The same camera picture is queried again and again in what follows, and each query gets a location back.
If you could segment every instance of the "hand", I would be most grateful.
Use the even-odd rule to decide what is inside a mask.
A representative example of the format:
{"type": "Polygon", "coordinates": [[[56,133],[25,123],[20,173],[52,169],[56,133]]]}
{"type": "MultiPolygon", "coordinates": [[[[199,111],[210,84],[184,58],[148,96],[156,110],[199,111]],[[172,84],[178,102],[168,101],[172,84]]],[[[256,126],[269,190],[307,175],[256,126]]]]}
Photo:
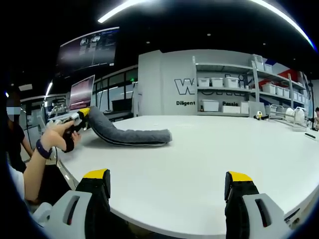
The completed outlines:
{"type": "MultiPolygon", "coordinates": [[[[58,147],[62,150],[66,150],[66,142],[62,138],[64,132],[74,125],[74,121],[70,121],[64,124],[49,126],[41,137],[41,143],[45,150],[49,151],[51,147],[58,147]]],[[[72,139],[74,147],[81,139],[81,135],[77,132],[72,133],[72,139]]]]}

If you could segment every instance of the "black shirt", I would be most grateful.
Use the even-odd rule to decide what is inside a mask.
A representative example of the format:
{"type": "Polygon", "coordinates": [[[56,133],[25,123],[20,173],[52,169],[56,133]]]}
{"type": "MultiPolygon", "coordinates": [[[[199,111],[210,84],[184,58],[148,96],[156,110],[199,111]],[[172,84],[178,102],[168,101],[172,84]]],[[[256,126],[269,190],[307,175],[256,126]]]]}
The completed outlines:
{"type": "Polygon", "coordinates": [[[24,132],[18,123],[13,122],[13,129],[7,127],[7,138],[5,139],[6,151],[11,162],[12,168],[17,171],[24,172],[25,163],[21,158],[21,143],[24,139],[24,132]]]}

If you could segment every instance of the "yellow object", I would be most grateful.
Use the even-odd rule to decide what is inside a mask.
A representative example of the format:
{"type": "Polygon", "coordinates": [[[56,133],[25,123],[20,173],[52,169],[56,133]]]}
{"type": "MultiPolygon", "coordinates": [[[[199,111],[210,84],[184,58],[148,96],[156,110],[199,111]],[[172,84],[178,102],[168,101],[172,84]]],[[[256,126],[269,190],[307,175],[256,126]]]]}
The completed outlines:
{"type": "Polygon", "coordinates": [[[238,182],[238,181],[253,181],[250,177],[248,177],[246,174],[243,173],[236,173],[229,171],[231,174],[231,177],[233,178],[233,182],[238,182]]]}
{"type": "Polygon", "coordinates": [[[83,176],[83,178],[97,178],[97,179],[103,179],[103,174],[104,172],[108,170],[107,168],[105,169],[100,169],[100,170],[95,170],[95,171],[91,171],[88,172],[87,174],[85,174],[83,176]]]}
{"type": "Polygon", "coordinates": [[[79,111],[82,112],[84,114],[84,117],[85,117],[90,112],[90,108],[80,109],[79,111]]]}

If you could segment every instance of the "dish rack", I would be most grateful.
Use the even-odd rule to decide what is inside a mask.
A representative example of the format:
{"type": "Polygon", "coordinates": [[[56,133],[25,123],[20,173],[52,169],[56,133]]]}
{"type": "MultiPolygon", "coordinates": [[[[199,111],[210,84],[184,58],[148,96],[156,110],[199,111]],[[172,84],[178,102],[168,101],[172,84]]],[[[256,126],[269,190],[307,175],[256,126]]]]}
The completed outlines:
{"type": "Polygon", "coordinates": [[[270,105],[269,121],[271,120],[285,123],[291,126],[293,131],[306,132],[308,127],[308,111],[305,108],[297,107],[293,115],[288,115],[283,106],[270,105]],[[297,120],[299,111],[303,111],[305,115],[302,120],[297,120]]]}

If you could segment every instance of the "monitor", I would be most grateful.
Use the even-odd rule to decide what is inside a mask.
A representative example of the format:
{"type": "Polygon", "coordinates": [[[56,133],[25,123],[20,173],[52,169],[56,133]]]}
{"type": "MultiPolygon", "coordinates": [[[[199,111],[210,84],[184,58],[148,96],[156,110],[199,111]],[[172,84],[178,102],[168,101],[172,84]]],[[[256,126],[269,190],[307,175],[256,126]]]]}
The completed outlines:
{"type": "Polygon", "coordinates": [[[95,75],[72,85],[70,94],[70,111],[89,107],[93,92],[95,75]]]}
{"type": "Polygon", "coordinates": [[[67,76],[87,67],[114,66],[119,27],[112,27],[77,37],[60,46],[57,76],[67,76]]]}

